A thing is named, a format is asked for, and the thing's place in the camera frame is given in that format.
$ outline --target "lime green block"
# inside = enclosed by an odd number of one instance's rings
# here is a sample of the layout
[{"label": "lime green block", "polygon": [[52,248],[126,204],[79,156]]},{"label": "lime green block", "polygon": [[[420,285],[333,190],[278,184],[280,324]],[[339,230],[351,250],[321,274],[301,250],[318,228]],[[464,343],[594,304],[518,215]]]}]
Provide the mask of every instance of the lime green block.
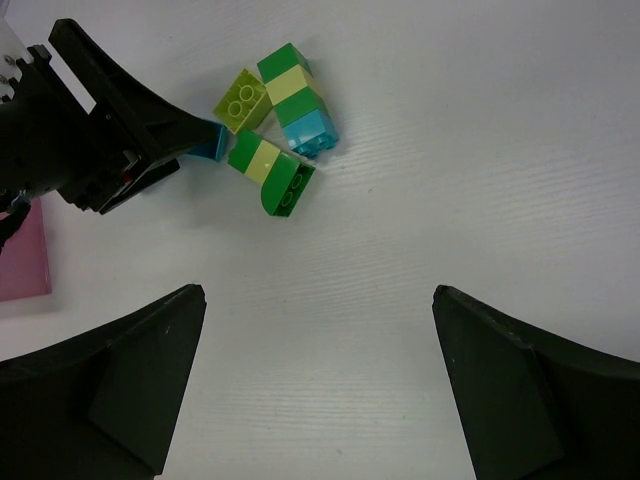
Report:
[{"label": "lime green block", "polygon": [[238,143],[229,152],[229,165],[240,173],[245,173],[261,142],[260,136],[249,130],[242,130],[238,134]]},{"label": "lime green block", "polygon": [[246,68],[240,72],[213,113],[233,134],[258,127],[271,111],[267,87]]},{"label": "lime green block", "polygon": [[302,65],[310,75],[313,75],[307,59],[302,56],[296,47],[287,43],[284,47],[258,62],[258,70],[262,75],[262,81],[269,83],[296,65]]},{"label": "lime green block", "polygon": [[275,106],[275,110],[282,128],[314,110],[322,110],[329,116],[329,110],[324,100],[311,87],[303,88],[286,98]]},{"label": "lime green block", "polygon": [[276,217],[291,215],[315,170],[292,155],[281,153],[262,185],[262,206],[267,213]]}]

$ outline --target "white table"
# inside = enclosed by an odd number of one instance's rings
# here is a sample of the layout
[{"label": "white table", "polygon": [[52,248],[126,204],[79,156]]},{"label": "white table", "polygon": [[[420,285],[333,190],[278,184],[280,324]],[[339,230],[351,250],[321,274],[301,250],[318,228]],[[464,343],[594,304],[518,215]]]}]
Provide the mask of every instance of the white table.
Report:
[{"label": "white table", "polygon": [[162,478],[472,479],[439,283],[640,360],[639,2],[13,0],[7,21],[35,44],[67,16],[203,116],[292,41],[343,136],[289,220],[193,159],[106,217],[45,198],[54,293],[0,305],[2,359],[207,292]]}]

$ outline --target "pink object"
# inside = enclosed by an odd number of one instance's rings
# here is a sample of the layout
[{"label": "pink object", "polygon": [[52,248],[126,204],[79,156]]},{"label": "pink object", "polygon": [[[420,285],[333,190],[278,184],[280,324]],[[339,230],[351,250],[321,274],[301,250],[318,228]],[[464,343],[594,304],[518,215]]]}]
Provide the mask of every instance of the pink object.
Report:
[{"label": "pink object", "polygon": [[51,293],[40,199],[0,255],[0,302]]}]

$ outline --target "lego brick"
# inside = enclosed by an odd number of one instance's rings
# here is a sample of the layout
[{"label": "lego brick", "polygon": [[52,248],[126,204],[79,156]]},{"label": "lego brick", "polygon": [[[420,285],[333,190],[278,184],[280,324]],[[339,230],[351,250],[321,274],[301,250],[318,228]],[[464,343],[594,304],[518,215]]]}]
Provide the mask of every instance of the lego brick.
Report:
[{"label": "lego brick", "polygon": [[266,87],[273,105],[277,105],[305,87],[311,88],[319,96],[322,95],[315,79],[300,65],[296,65],[274,78],[267,83]]},{"label": "lego brick", "polygon": [[289,148],[307,158],[316,158],[322,150],[331,150],[340,141],[331,118],[314,110],[283,128]]},{"label": "lego brick", "polygon": [[258,185],[262,185],[267,175],[269,175],[273,164],[278,159],[278,155],[280,155],[280,149],[278,147],[270,144],[266,140],[262,140],[244,174]]},{"label": "lego brick", "polygon": [[307,59],[296,47],[291,43],[287,43],[264,60],[258,62],[258,70],[262,75],[262,81],[269,83],[296,65],[301,65],[310,75],[313,75]]},{"label": "lego brick", "polygon": [[322,110],[327,116],[329,115],[324,100],[309,87],[303,88],[277,104],[275,110],[282,128],[314,110]]},{"label": "lego brick", "polygon": [[265,85],[246,68],[240,72],[213,113],[233,134],[258,127],[271,110]]},{"label": "lego brick", "polygon": [[261,143],[262,138],[259,135],[242,130],[238,134],[236,146],[229,152],[229,165],[240,173],[245,173]]},{"label": "lego brick", "polygon": [[281,153],[262,186],[262,206],[269,215],[288,217],[295,208],[315,168]]},{"label": "lego brick", "polygon": [[207,158],[219,163],[227,151],[227,144],[229,143],[229,129],[217,122],[209,121],[209,123],[214,125],[218,130],[218,138],[216,141],[198,145],[190,150],[187,155]]}]

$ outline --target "light blue block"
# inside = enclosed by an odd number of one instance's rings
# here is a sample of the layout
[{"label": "light blue block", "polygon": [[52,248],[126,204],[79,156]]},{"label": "light blue block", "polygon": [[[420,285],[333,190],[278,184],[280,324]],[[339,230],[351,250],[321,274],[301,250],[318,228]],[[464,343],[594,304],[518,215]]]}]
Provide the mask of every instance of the light blue block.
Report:
[{"label": "light blue block", "polygon": [[340,141],[336,127],[322,111],[314,110],[283,128],[289,148],[307,158],[331,150]]},{"label": "light blue block", "polygon": [[225,152],[227,151],[227,144],[229,142],[229,129],[224,125],[212,122],[211,120],[207,121],[218,129],[218,139],[215,142],[198,145],[197,147],[189,151],[187,155],[208,158],[215,162],[220,162]]}]

